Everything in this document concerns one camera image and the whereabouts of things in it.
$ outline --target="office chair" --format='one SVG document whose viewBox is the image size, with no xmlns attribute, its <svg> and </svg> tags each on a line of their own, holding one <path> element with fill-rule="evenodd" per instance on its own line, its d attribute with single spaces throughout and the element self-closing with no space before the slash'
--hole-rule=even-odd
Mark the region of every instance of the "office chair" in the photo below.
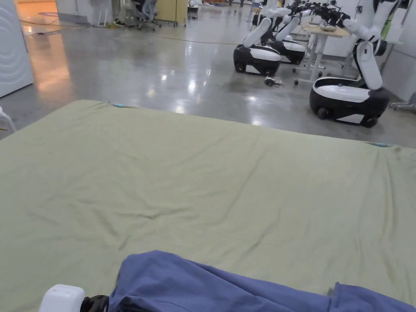
<svg viewBox="0 0 416 312">
<path fill-rule="evenodd" d="M 138 19 L 137 29 L 141 30 L 143 26 L 146 26 L 155 31 L 156 26 L 162 27 L 162 24 L 154 20 L 156 2 L 157 0 L 133 0 L 135 6 L 134 15 Z"/>
</svg>

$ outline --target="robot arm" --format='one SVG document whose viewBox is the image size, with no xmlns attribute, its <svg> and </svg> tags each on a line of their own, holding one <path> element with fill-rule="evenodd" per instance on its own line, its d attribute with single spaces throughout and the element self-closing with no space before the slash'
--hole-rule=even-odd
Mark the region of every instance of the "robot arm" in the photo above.
<svg viewBox="0 0 416 312">
<path fill-rule="evenodd" d="M 370 90 L 378 90 L 383 86 L 383 80 L 374 55 L 373 43 L 380 40 L 384 23 L 400 0 L 379 1 L 370 28 L 365 27 L 358 21 L 351 20 L 348 15 L 328 7 L 320 7 L 315 10 L 315 14 L 321 16 L 330 25 L 345 28 L 358 37 L 354 57 L 360 74 Z"/>
<path fill-rule="evenodd" d="M 283 28 L 276 33 L 275 39 L 276 41 L 283 41 L 288 35 L 290 35 L 295 28 L 300 24 L 300 20 L 302 17 L 310 16 L 312 14 L 312 10 L 306 10 L 301 13 L 296 14 L 295 16 L 288 16 L 286 15 L 283 18 L 283 23 L 287 24 L 283 26 Z"/>
<path fill-rule="evenodd" d="M 344 26 L 350 33 L 356 35 L 358 38 L 369 42 L 375 42 L 380 39 L 384 24 L 398 1 L 399 0 L 383 0 L 378 5 L 373 25 L 370 28 L 363 26 L 355 20 L 345 20 Z"/>
<path fill-rule="evenodd" d="M 290 14 L 291 10 L 284 8 L 277 8 L 274 10 L 268 10 L 265 14 L 265 18 L 261 21 L 260 25 L 254 29 L 243 41 L 243 46 L 250 48 L 256 42 L 259 42 L 261 37 L 269 30 L 272 25 L 271 18 L 273 17 L 282 17 L 287 14 Z"/>
</svg>

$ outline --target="desk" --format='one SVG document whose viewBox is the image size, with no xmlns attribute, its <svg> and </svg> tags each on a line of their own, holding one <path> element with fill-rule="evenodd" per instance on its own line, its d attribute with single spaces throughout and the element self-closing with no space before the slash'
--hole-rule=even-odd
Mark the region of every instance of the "desk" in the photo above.
<svg viewBox="0 0 416 312">
<path fill-rule="evenodd" d="M 312 44 L 312 49 L 309 54 L 309 59 L 306 64 L 306 68 L 299 67 L 298 69 L 310 72 L 311 67 L 312 67 L 312 74 L 311 74 L 310 79 L 296 79 L 295 84 L 298 84 L 299 81 L 311 82 L 311 83 L 315 82 L 315 80 L 318 77 L 319 64 L 322 60 L 323 51 L 324 51 L 325 44 L 327 42 L 328 37 L 342 38 L 342 37 L 349 36 L 349 32 L 339 27 L 337 27 L 337 29 L 334 32 L 327 32 L 327 31 L 322 30 L 320 26 L 310 25 L 309 23 L 305 22 L 305 23 L 302 23 L 302 28 L 304 31 L 310 34 L 314 34 L 315 39 Z M 319 49 L 317 49 L 318 42 L 321 43 Z M 315 58 L 315 56 L 316 56 L 316 61 L 315 61 L 314 66 L 312 66 L 312 61 Z"/>
</svg>

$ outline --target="bed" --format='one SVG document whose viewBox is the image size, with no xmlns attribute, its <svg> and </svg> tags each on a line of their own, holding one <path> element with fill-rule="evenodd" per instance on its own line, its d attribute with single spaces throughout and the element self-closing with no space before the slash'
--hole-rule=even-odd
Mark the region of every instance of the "bed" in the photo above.
<svg viewBox="0 0 416 312">
<path fill-rule="evenodd" d="M 0 302 L 109 294 L 163 250 L 326 294 L 416 300 L 416 152 L 78 101 L 0 141 Z"/>
</svg>

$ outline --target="blue cloth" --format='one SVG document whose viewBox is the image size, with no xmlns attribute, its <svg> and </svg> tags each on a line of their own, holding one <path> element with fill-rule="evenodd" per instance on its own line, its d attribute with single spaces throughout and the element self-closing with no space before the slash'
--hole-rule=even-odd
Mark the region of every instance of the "blue cloth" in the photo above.
<svg viewBox="0 0 416 312">
<path fill-rule="evenodd" d="M 255 280 L 151 251 L 122 263 L 109 312 L 416 312 L 411 305 L 337 283 L 331 297 Z"/>
</svg>

